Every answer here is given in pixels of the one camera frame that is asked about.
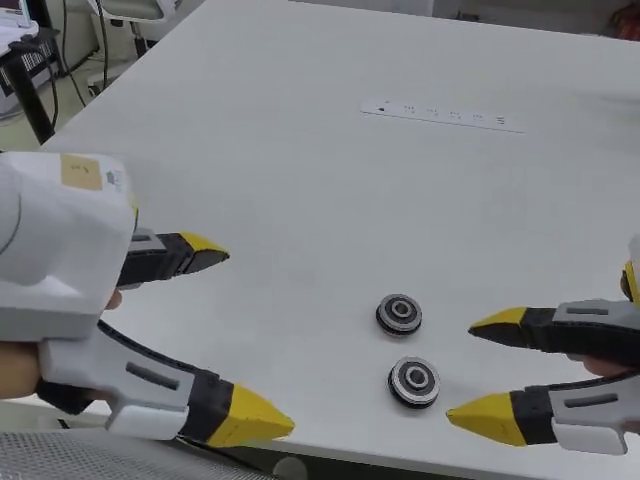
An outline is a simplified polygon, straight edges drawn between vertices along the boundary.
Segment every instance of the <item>cable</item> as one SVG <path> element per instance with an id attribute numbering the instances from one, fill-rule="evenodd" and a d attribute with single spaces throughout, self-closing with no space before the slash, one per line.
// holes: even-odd
<path id="1" fill-rule="evenodd" d="M 51 93 L 53 94 L 53 117 L 51 118 L 51 126 L 55 130 L 56 123 L 58 123 L 58 114 L 60 113 L 60 104 L 58 101 L 58 88 L 56 86 L 56 77 L 53 74 L 53 68 L 51 68 L 51 63 L 49 62 L 49 59 L 44 54 L 44 52 L 40 49 L 40 47 L 33 43 L 27 43 L 25 41 L 13 42 L 9 44 L 9 48 L 13 50 L 26 52 L 26 53 L 35 53 L 36 55 L 40 55 L 44 60 L 44 64 L 47 67 L 47 70 L 49 70 L 49 77 L 51 78 Z"/>
<path id="2" fill-rule="evenodd" d="M 206 445 L 204 443 L 200 443 L 200 442 L 195 442 L 193 440 L 189 440 L 188 438 L 185 438 L 183 436 L 176 437 L 176 440 L 179 443 L 183 443 L 185 445 L 189 445 L 190 447 L 197 448 L 199 450 L 202 450 L 204 452 L 209 452 L 209 453 L 212 453 L 214 455 L 218 455 L 219 457 L 222 457 L 222 458 L 226 458 L 227 460 L 235 463 L 236 465 L 239 465 L 241 467 L 247 468 L 247 469 L 252 470 L 254 472 L 270 473 L 270 472 L 266 472 L 262 468 L 254 465 L 254 464 L 252 464 L 250 462 L 247 462 L 246 460 L 242 460 L 241 458 L 238 458 L 235 455 L 231 455 L 230 453 L 227 453 L 222 449 L 213 448 L 213 447 L 210 447 L 209 445 Z"/>
<path id="3" fill-rule="evenodd" d="M 100 19 L 100 30 L 102 31 L 102 44 L 104 45 L 104 66 L 102 71 L 102 91 L 107 89 L 109 74 L 109 41 L 107 38 L 107 25 L 104 21 L 104 10 L 102 9 L 102 0 L 96 0 L 98 6 L 98 17 Z"/>
<path id="4" fill-rule="evenodd" d="M 71 70 L 69 69 L 69 64 L 67 63 L 67 24 L 68 22 L 69 22 L 69 11 L 67 9 L 67 0 L 62 0 L 62 55 L 61 55 L 62 66 L 64 67 L 66 74 L 69 75 L 69 78 L 71 78 L 71 83 L 73 83 L 73 88 L 75 88 L 76 90 L 76 94 L 80 99 L 80 103 L 82 104 L 83 107 L 86 107 L 87 104 L 85 103 L 84 98 L 82 98 L 82 94 L 80 93 L 80 88 L 78 88 L 76 79 L 73 78 L 73 74 L 71 73 Z"/>

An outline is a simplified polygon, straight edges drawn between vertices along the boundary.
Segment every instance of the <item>outlet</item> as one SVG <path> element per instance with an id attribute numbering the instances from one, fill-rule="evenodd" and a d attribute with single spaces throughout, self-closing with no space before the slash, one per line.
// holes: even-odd
<path id="1" fill-rule="evenodd" d="M 377 99 L 363 102 L 360 105 L 360 111 L 372 115 L 407 118 L 423 122 L 524 133 L 524 130 L 519 125 L 504 115 L 462 112 L 442 107 L 422 107 L 412 103 Z"/>

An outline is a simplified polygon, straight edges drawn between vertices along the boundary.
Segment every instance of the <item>label sticker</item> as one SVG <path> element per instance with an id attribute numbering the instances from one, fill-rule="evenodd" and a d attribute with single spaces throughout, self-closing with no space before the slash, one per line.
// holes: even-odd
<path id="1" fill-rule="evenodd" d="M 100 162 L 77 155 L 60 155 L 62 184 L 83 190 L 102 190 Z"/>

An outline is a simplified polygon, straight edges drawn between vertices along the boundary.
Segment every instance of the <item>table surface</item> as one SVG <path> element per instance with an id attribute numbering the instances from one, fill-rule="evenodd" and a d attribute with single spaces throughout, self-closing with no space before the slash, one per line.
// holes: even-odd
<path id="1" fill-rule="evenodd" d="M 622 41 L 209 0 L 46 149 L 126 160 L 142 224 L 230 249 L 105 319 L 272 399 L 297 422 L 275 448 L 479 479 L 637 478 L 636 439 L 626 457 L 516 449 L 445 411 L 588 377 L 466 328 L 508 306 L 621 298 L 640 230 L 638 58 Z M 501 113 L 525 133 L 360 113 L 371 98 Z M 402 341 L 374 321 L 397 292 L 424 311 Z M 418 414 L 387 392 L 405 355 L 442 379 Z"/>

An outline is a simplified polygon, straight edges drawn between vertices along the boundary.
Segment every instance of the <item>finger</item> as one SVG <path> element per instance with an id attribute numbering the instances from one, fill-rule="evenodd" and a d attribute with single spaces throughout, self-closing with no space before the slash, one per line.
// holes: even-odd
<path id="1" fill-rule="evenodd" d="M 615 363 L 606 362 L 604 360 L 598 360 L 597 358 L 586 357 L 583 360 L 584 367 L 594 375 L 600 375 L 601 377 L 613 377 L 628 371 L 627 367 L 617 365 Z"/>
<path id="2" fill-rule="evenodd" d="M 38 349 L 30 343 L 0 342 L 0 398 L 32 395 L 40 380 Z"/>
<path id="3" fill-rule="evenodd" d="M 113 310 L 114 308 L 118 308 L 121 303 L 122 303 L 122 294 L 118 290 L 116 290 L 115 292 L 113 292 L 113 295 L 111 296 L 111 299 L 109 300 L 109 303 L 107 303 L 107 306 L 105 307 L 105 309 Z"/>

